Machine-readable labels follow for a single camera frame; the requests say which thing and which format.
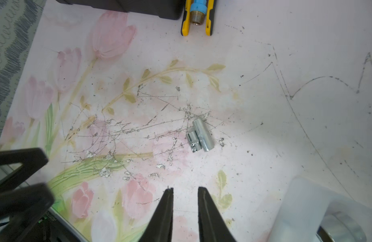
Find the white surface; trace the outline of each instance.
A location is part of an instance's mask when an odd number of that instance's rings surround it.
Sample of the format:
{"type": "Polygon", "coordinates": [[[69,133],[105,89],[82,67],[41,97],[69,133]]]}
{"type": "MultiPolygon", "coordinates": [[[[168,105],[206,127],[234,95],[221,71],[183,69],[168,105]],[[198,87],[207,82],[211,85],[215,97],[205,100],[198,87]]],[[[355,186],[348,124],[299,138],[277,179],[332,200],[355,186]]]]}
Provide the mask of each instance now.
{"type": "MultiPolygon", "coordinates": [[[[57,2],[49,0],[46,8],[53,5],[57,2]]],[[[52,26],[43,16],[18,89],[33,73],[47,80],[46,70],[55,51],[67,46],[85,49],[87,35],[103,10],[72,8],[73,19],[83,20],[78,24],[74,21],[69,28],[52,26]]],[[[107,76],[115,78],[125,73],[139,80],[145,68],[156,73],[173,59],[194,68],[226,65],[217,74],[221,93],[211,88],[203,75],[195,76],[200,80],[192,90],[180,75],[176,76],[179,80],[173,77],[171,86],[159,88],[151,82],[144,87],[151,95],[177,96],[166,98],[175,107],[191,104],[196,114],[205,113],[196,107],[208,109],[208,122],[217,126],[212,129],[213,150],[192,154],[186,145],[178,150],[178,157],[183,156],[187,166],[173,167],[182,170],[180,175],[150,178],[156,185],[154,199],[168,186],[174,187],[174,215],[185,216],[190,229],[198,233],[198,186],[216,192],[215,177],[218,170],[223,170],[227,175],[226,192],[233,197],[223,217],[233,218],[230,231],[238,241],[258,242],[266,239],[288,184],[297,175],[372,208],[372,65],[370,61],[364,65],[368,53],[372,60],[372,1],[218,0],[215,16],[213,36],[206,36],[203,26],[191,26],[189,36],[182,37],[181,20],[130,13],[128,22],[136,25],[137,35],[122,58],[108,67],[107,76]],[[224,147],[218,144],[220,138],[224,138],[224,147]]],[[[83,60],[86,66],[90,58],[83,54],[83,60]]],[[[103,78],[104,74],[92,77],[103,78]]],[[[115,89],[113,82],[107,85],[109,90],[115,89]]],[[[16,109],[17,96],[9,115],[20,112],[16,109]]],[[[91,101],[104,106],[110,99],[91,101]]],[[[113,106],[115,120],[147,122],[165,104],[155,98],[139,98],[137,103],[137,112],[131,114],[131,107],[119,100],[113,106]]],[[[162,115],[157,123],[183,118],[184,111],[168,107],[162,115]]],[[[172,122],[134,135],[154,137],[181,127],[182,121],[172,122]]],[[[143,152],[137,143],[129,142],[135,152],[143,152]]],[[[163,149],[170,149],[172,137],[159,143],[163,149]]],[[[167,157],[150,160],[147,169],[134,169],[148,176],[157,159],[164,159],[169,167],[167,157]]],[[[64,166],[51,161],[33,181],[48,181],[64,166]]],[[[122,176],[121,172],[90,185],[107,184],[111,191],[113,186],[120,187],[122,176]]]]}

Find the blue fitting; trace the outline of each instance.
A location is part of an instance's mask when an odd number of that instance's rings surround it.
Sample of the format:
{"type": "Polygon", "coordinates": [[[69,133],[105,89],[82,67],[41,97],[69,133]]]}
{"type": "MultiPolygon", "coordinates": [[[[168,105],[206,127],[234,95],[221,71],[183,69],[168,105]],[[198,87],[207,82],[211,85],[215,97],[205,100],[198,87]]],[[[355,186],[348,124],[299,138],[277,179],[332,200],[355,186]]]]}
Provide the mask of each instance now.
{"type": "Polygon", "coordinates": [[[194,0],[194,3],[190,7],[190,12],[198,11],[203,12],[204,15],[208,12],[208,7],[206,7],[206,0],[194,0]]]}

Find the green leaf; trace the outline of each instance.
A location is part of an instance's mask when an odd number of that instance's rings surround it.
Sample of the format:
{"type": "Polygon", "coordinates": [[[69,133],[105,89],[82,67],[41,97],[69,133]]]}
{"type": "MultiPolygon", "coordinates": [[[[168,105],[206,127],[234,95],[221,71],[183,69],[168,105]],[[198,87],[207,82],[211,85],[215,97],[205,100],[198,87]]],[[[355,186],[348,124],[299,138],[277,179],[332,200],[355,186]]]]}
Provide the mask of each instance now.
{"type": "Polygon", "coordinates": [[[218,79],[216,77],[211,77],[209,76],[209,81],[210,81],[210,84],[219,92],[220,91],[220,85],[218,83],[218,79]]]}
{"type": "Polygon", "coordinates": [[[62,211],[66,210],[65,202],[64,202],[64,199],[62,198],[62,196],[60,196],[60,198],[55,200],[52,207],[59,214],[61,214],[62,211]]]}
{"type": "Polygon", "coordinates": [[[232,194],[224,195],[219,201],[218,204],[222,209],[227,209],[232,204],[232,194]]]}
{"type": "Polygon", "coordinates": [[[59,196],[58,199],[53,204],[53,208],[61,215],[64,219],[68,220],[70,217],[71,211],[71,199],[64,201],[62,196],[59,196]]]}
{"type": "Polygon", "coordinates": [[[124,82],[124,85],[123,85],[123,92],[125,92],[127,90],[129,85],[130,85],[130,78],[127,78],[124,82]]]}
{"type": "Polygon", "coordinates": [[[225,65],[213,64],[213,65],[209,66],[206,70],[222,70],[225,67],[226,67],[225,65]]]}
{"type": "Polygon", "coordinates": [[[169,67],[173,67],[174,65],[176,65],[178,63],[178,60],[173,60],[171,63],[170,63],[170,66],[169,67]]]}
{"type": "Polygon", "coordinates": [[[92,241],[92,236],[91,236],[91,230],[92,230],[92,219],[89,220],[84,228],[81,231],[81,234],[88,240],[92,241]]]}
{"type": "Polygon", "coordinates": [[[45,144],[45,152],[46,155],[49,156],[50,151],[52,150],[53,145],[53,126],[54,126],[54,117],[53,117],[53,104],[50,104],[49,108],[46,111],[45,115],[45,124],[46,124],[46,144],[45,144]]]}
{"type": "Polygon", "coordinates": [[[146,77],[148,77],[148,75],[150,75],[150,70],[148,69],[145,69],[144,72],[143,72],[143,75],[141,76],[142,79],[145,79],[146,77]]]}
{"type": "Polygon", "coordinates": [[[131,228],[128,233],[122,235],[121,242],[138,242],[143,232],[146,230],[148,223],[137,228],[131,228]]]}
{"type": "Polygon", "coordinates": [[[113,205],[113,213],[117,221],[120,223],[123,222],[123,215],[124,215],[124,208],[122,206],[123,202],[123,196],[121,194],[121,191],[119,190],[116,199],[115,199],[115,204],[113,205]]]}
{"type": "Polygon", "coordinates": [[[226,226],[229,227],[229,228],[232,227],[232,221],[233,221],[233,220],[228,219],[228,218],[225,219],[225,224],[226,224],[226,226]]]}
{"type": "Polygon", "coordinates": [[[171,79],[171,77],[169,77],[168,75],[160,76],[159,79],[160,79],[163,83],[166,83],[166,84],[171,84],[171,83],[172,83],[172,79],[171,79]]]}
{"type": "Polygon", "coordinates": [[[212,197],[212,200],[215,203],[215,205],[217,205],[218,204],[217,203],[217,197],[215,195],[211,195],[211,197],[212,197]]]}
{"type": "Polygon", "coordinates": [[[111,108],[111,107],[108,107],[108,108],[107,108],[107,112],[108,112],[109,114],[111,114],[111,115],[115,115],[115,111],[114,111],[113,108],[111,108]]]}
{"type": "Polygon", "coordinates": [[[193,79],[191,78],[191,75],[186,73],[186,82],[189,85],[189,87],[193,87],[193,79]]]}
{"type": "Polygon", "coordinates": [[[38,123],[37,130],[34,134],[33,140],[31,141],[30,147],[37,147],[38,146],[38,135],[40,133],[41,122],[38,123]]]}
{"type": "Polygon", "coordinates": [[[130,103],[135,103],[136,102],[136,99],[135,99],[135,96],[134,94],[132,93],[125,93],[124,94],[124,97],[127,101],[129,101],[130,103]]]}
{"type": "Polygon", "coordinates": [[[147,153],[131,153],[131,154],[115,154],[114,159],[106,159],[106,155],[97,155],[91,158],[85,158],[74,162],[73,165],[58,173],[47,184],[55,197],[62,195],[64,192],[77,187],[82,182],[88,182],[99,177],[99,171],[103,167],[107,167],[112,172],[125,169],[133,158],[148,158],[152,157],[152,152],[147,153]]]}
{"type": "Polygon", "coordinates": [[[226,186],[226,174],[222,170],[219,170],[217,177],[218,177],[218,187],[219,189],[222,190],[226,186]]]}

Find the painted tabletop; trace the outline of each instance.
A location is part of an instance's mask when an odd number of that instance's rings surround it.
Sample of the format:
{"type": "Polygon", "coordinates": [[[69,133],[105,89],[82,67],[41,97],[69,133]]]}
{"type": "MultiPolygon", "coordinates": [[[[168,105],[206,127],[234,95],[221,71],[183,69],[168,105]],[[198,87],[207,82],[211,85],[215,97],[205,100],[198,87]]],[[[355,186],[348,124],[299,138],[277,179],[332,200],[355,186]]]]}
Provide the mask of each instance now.
{"type": "Polygon", "coordinates": [[[372,1],[218,1],[181,20],[48,0],[0,150],[41,147],[54,209],[89,241],[136,241],[174,187],[198,241],[207,187],[238,241],[266,241],[301,175],[372,208],[372,1]],[[192,153],[201,117],[211,151],[192,153]]]}

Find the black case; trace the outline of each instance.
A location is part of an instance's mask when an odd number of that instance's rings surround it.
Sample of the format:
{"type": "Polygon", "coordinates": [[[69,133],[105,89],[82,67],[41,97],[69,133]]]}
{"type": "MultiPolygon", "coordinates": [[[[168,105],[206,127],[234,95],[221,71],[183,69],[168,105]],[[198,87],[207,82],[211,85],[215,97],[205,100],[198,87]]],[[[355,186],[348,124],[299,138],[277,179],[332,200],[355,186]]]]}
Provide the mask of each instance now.
{"type": "Polygon", "coordinates": [[[163,19],[179,19],[185,0],[57,0],[64,4],[80,4],[119,12],[151,14],[163,19]]]}

